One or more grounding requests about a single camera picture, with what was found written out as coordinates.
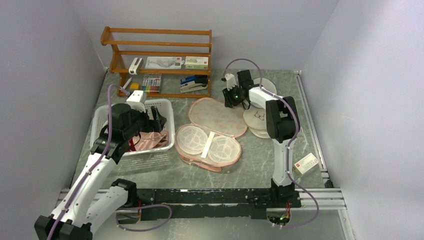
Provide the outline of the pink satin bra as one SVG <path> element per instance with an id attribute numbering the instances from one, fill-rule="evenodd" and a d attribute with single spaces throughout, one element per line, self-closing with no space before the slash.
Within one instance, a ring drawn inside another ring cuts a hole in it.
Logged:
<path id="1" fill-rule="evenodd" d="M 140 132 L 140 136 L 132 139 L 135 151 L 146 151 L 165 147 L 169 143 L 169 133 L 166 129 L 161 132 Z"/>

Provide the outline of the floral peach laundry bag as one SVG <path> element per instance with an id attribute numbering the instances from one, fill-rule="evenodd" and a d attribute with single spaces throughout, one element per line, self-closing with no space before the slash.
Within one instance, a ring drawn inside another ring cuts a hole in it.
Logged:
<path id="1" fill-rule="evenodd" d="M 240 106 L 228 108 L 210 97 L 196 100 L 188 110 L 190 123 L 175 133 L 180 159 L 211 172 L 235 164 L 242 154 L 237 138 L 248 129 L 243 113 Z"/>

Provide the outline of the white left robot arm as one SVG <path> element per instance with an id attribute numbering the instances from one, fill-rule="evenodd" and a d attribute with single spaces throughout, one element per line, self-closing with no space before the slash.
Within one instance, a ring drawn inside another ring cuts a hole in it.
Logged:
<path id="1" fill-rule="evenodd" d="M 118 103 L 108 107 L 107 132 L 94 142 L 86 166 L 66 197 L 49 216 L 39 216 L 34 229 L 40 240 L 91 240 L 100 226 L 120 207 L 132 208 L 139 200 L 137 185 L 116 180 L 106 195 L 93 203 L 103 181 L 130 149 L 130 140 L 141 132 L 161 132 L 166 117 L 142 103 Z"/>

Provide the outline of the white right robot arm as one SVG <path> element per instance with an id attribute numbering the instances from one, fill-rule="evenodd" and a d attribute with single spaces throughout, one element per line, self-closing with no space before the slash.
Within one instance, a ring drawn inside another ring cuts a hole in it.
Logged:
<path id="1" fill-rule="evenodd" d="M 291 144 L 300 130 L 296 104 L 292 97 L 264 88 L 261 80 L 254 84 L 249 70 L 239 71 L 237 76 L 224 71 L 221 80 L 226 83 L 222 93 L 227 108 L 254 103 L 265 110 L 266 131 L 273 141 L 275 157 L 269 199 L 275 207 L 282 207 L 296 193 L 291 174 Z"/>

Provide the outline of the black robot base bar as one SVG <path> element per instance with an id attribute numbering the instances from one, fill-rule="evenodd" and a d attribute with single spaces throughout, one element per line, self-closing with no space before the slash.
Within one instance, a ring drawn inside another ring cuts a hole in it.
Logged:
<path id="1" fill-rule="evenodd" d="M 167 189 L 139 188 L 121 209 L 153 208 L 140 210 L 141 221 L 194 218 L 237 218 L 249 217 L 266 220 L 268 209 L 300 208 L 300 194 L 272 201 L 271 188 L 210 188 L 210 189 Z"/>

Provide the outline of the beige round laundry bag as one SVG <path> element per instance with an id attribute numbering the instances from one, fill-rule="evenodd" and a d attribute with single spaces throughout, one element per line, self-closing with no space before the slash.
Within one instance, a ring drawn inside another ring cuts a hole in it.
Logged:
<path id="1" fill-rule="evenodd" d="M 267 131 L 266 110 L 263 108 L 251 107 L 245 109 L 242 115 L 243 121 L 249 130 L 258 138 L 270 139 Z"/>

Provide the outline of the white round mesh laundry bag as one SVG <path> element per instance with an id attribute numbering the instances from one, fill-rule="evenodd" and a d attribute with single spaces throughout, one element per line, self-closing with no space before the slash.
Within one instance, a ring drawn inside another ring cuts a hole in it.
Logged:
<path id="1" fill-rule="evenodd" d="M 260 81 L 261 81 L 261 78 L 257 77 L 253 80 L 253 83 L 255 85 L 255 88 L 262 92 L 263 90 L 260 90 L 260 86 L 259 86 Z M 268 78 L 263 77 L 261 83 L 262 83 L 262 89 L 265 89 L 274 95 L 278 93 L 276 85 Z"/>

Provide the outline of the red bra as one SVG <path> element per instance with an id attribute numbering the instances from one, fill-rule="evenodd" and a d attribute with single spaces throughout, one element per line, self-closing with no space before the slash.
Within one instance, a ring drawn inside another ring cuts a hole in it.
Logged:
<path id="1" fill-rule="evenodd" d="M 141 137 L 144 123 L 145 121 L 137 114 L 125 113 L 113 116 L 111 130 L 109 130 L 109 122 L 106 121 L 100 129 L 92 150 L 101 154 L 104 149 L 107 149 L 107 156 L 112 154 L 122 156 L 126 152 L 134 151 L 136 142 L 133 137 Z"/>

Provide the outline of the coloured marker pen set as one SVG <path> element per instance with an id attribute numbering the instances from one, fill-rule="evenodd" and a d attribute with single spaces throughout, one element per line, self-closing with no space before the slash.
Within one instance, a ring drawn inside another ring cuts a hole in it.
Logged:
<path id="1" fill-rule="evenodd" d="M 161 83 L 161 74 L 145 74 L 140 89 L 148 93 L 160 93 Z"/>

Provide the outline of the yellow sticky note block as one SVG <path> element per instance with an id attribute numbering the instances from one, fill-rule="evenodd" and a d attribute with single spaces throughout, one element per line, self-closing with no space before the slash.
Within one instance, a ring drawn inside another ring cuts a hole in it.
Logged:
<path id="1" fill-rule="evenodd" d="M 130 85 L 129 89 L 130 89 L 131 91 L 139 90 L 139 89 L 140 89 L 140 84 L 139 84 L 139 83 L 136 83 L 136 82 L 133 82 L 133 83 Z"/>

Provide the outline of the blue black stapler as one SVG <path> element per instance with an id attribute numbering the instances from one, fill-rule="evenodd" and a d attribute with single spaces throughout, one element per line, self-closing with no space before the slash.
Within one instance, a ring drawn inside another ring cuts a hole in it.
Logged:
<path id="1" fill-rule="evenodd" d="M 207 75 L 191 75 L 180 80 L 180 93 L 189 93 L 208 88 Z"/>

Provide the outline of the white marker pen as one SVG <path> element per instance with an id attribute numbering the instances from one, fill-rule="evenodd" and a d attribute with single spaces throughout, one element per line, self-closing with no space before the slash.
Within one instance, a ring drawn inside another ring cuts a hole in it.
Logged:
<path id="1" fill-rule="evenodd" d="M 130 83 L 131 83 L 131 81 L 132 81 L 132 78 L 130 77 L 125 83 L 124 83 L 124 85 L 122 86 L 122 88 L 123 89 L 126 89 L 129 85 L 130 85 Z"/>

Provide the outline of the white handheld device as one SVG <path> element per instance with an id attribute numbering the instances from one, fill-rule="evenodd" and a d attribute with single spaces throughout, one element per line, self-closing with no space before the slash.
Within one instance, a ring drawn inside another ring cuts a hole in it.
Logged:
<path id="1" fill-rule="evenodd" d="M 143 66 L 143 58 L 135 57 L 128 68 L 128 73 L 130 75 L 137 75 L 140 72 L 140 68 Z"/>

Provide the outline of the clear plastic package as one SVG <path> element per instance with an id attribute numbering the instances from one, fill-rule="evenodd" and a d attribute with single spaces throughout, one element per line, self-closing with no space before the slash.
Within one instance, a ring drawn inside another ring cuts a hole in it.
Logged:
<path id="1" fill-rule="evenodd" d="M 182 57 L 149 56 L 146 59 L 145 69 L 179 70 L 185 61 Z"/>

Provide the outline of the white green box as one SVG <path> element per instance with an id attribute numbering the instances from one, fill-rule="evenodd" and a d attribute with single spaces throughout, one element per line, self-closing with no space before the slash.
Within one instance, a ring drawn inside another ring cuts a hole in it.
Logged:
<path id="1" fill-rule="evenodd" d="M 186 70 L 208 70 L 209 58 L 203 56 L 186 56 L 184 66 Z"/>

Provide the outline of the white plastic basket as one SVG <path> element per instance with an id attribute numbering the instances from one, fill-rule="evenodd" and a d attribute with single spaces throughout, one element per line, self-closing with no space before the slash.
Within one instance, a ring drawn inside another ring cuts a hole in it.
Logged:
<path id="1" fill-rule="evenodd" d="M 168 99 L 157 98 L 157 99 L 146 100 L 144 102 L 144 105 L 146 107 L 147 113 L 150 118 L 153 117 L 151 113 L 151 106 L 156 107 L 160 115 L 166 118 L 167 121 L 164 125 L 164 129 L 168 132 L 168 142 L 165 146 L 161 146 L 157 148 L 126 152 L 123 155 L 124 157 L 141 155 L 141 154 L 153 154 L 153 153 L 166 152 L 170 150 L 175 144 L 175 123 L 174 123 L 174 111 L 172 108 L 172 103 Z M 98 107 L 94 112 L 94 116 L 92 118 L 91 133 L 90 133 L 90 142 L 89 142 L 90 148 L 93 146 L 94 142 L 99 137 L 101 129 L 104 127 L 107 121 L 108 121 L 108 105 L 106 104 L 106 105 L 102 105 Z"/>

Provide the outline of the small white red box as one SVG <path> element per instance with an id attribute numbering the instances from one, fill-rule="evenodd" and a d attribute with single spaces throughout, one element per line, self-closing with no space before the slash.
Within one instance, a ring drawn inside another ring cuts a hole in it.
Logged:
<path id="1" fill-rule="evenodd" d="M 293 164 L 293 171 L 297 175 L 304 175 L 309 170 L 311 170 L 314 166 L 319 164 L 318 158 L 312 153 L 307 154 L 302 159 Z"/>

